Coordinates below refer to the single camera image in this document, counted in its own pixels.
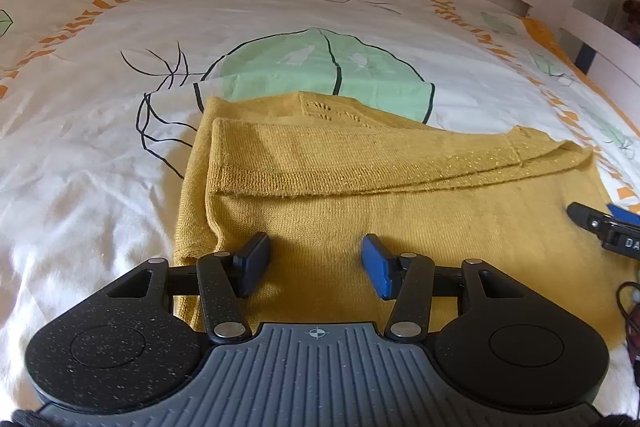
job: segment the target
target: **orange fabric edge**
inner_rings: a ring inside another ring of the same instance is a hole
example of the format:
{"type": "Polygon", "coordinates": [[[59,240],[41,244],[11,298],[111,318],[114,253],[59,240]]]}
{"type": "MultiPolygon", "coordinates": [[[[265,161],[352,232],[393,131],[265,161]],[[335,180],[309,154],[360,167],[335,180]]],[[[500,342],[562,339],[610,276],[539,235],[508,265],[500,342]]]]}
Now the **orange fabric edge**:
{"type": "Polygon", "coordinates": [[[638,127],[636,127],[636,125],[630,120],[630,118],[613,102],[613,100],[611,100],[606,95],[603,90],[601,90],[596,84],[594,84],[586,74],[582,73],[582,71],[575,67],[575,64],[572,63],[568,55],[558,45],[556,39],[554,38],[550,29],[546,27],[545,23],[537,19],[530,19],[527,17],[521,17],[520,20],[522,20],[524,27],[527,29],[529,37],[535,40],[543,48],[548,49],[556,57],[562,60],[567,66],[569,66],[571,70],[578,76],[578,78],[580,78],[580,80],[584,84],[589,86],[592,91],[594,91],[596,94],[599,94],[604,99],[604,101],[613,108],[613,110],[620,116],[620,118],[622,118],[622,120],[624,120],[625,123],[629,127],[631,127],[633,132],[636,133],[636,136],[640,138],[640,130],[638,130],[638,127]]]}

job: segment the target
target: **crosshair symbol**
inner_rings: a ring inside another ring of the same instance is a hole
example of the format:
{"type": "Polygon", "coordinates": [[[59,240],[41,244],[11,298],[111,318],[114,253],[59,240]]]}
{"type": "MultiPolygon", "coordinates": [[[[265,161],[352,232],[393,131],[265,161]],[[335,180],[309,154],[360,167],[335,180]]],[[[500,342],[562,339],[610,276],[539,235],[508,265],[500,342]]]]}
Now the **crosshair symbol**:
{"type": "Polygon", "coordinates": [[[307,331],[307,333],[315,338],[315,340],[318,340],[320,337],[324,337],[326,335],[326,331],[318,327],[313,328],[311,331],[307,331]]]}

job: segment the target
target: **silver screw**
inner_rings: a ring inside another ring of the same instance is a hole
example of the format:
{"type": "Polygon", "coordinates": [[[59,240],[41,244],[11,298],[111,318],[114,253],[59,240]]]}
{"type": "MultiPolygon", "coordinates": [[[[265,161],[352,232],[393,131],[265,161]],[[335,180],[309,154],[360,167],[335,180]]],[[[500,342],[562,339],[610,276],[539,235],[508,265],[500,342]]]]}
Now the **silver screw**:
{"type": "Polygon", "coordinates": [[[246,328],[239,322],[222,322],[213,328],[213,332],[221,339],[234,339],[245,331],[246,328]]]}
{"type": "Polygon", "coordinates": [[[402,339],[417,337],[422,333],[422,328],[420,326],[415,322],[409,321],[396,322],[391,326],[390,330],[396,337],[401,337],[402,339]]]}

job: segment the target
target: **mattress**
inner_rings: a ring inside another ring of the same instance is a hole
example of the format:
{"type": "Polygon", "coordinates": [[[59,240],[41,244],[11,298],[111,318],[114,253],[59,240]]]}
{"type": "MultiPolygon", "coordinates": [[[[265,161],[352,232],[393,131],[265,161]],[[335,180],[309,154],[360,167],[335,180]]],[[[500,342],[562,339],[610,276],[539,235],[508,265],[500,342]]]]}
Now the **mattress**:
{"type": "MultiPolygon", "coordinates": [[[[469,1],[0,0],[0,417],[37,407],[38,328],[171,259],[208,96],[312,90],[457,132],[533,127],[593,148],[611,201],[640,212],[638,130],[543,25],[469,1]]],[[[620,346],[596,406],[636,399],[620,346]]]]}

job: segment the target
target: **folded yellow sweater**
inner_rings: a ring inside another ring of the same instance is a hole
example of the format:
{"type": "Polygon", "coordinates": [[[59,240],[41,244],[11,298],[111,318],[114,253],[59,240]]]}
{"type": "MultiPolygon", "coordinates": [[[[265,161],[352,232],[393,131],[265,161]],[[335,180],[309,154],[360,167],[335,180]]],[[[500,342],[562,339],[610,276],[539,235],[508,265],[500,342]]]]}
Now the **folded yellow sweater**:
{"type": "MultiPolygon", "coordinates": [[[[396,253],[460,266],[479,257],[594,326],[623,336],[614,292],[634,263],[574,225],[567,204],[605,210],[591,151],[515,127],[459,134],[356,100],[309,92],[225,102],[210,98],[189,159],[178,213],[176,264],[271,237],[271,264],[244,303],[261,321],[375,321],[378,299],[360,263],[376,233],[396,253]]],[[[430,329],[455,316],[436,299],[430,329]]],[[[201,324],[196,298],[178,314],[201,324]]]]}

